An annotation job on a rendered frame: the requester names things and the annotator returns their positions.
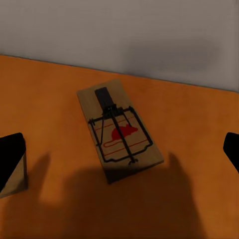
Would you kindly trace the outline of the mousetrap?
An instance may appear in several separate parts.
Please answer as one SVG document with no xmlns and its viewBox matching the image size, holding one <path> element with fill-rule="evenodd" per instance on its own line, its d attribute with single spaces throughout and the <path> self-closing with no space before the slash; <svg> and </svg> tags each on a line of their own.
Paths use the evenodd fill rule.
<svg viewBox="0 0 239 239">
<path fill-rule="evenodd" d="M 16 193 L 28 190 L 27 187 L 27 168 L 26 168 L 26 151 L 16 168 L 12 172 L 2 191 L 0 199 L 14 195 Z"/>
<path fill-rule="evenodd" d="M 76 92 L 109 184 L 164 162 L 119 78 Z"/>
</svg>

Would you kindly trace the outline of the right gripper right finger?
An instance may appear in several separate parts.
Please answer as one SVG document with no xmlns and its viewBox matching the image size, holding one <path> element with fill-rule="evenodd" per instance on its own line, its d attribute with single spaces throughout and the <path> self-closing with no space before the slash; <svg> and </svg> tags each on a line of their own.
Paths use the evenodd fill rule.
<svg viewBox="0 0 239 239">
<path fill-rule="evenodd" d="M 228 132 L 223 150 L 239 172 L 239 134 Z"/>
</svg>

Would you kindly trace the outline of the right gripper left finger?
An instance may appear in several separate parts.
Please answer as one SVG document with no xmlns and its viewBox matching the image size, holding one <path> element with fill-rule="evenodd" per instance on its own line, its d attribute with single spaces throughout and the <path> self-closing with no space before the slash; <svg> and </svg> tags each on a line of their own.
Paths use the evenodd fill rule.
<svg viewBox="0 0 239 239">
<path fill-rule="evenodd" d="M 26 151 L 22 133 L 0 138 L 0 192 Z"/>
</svg>

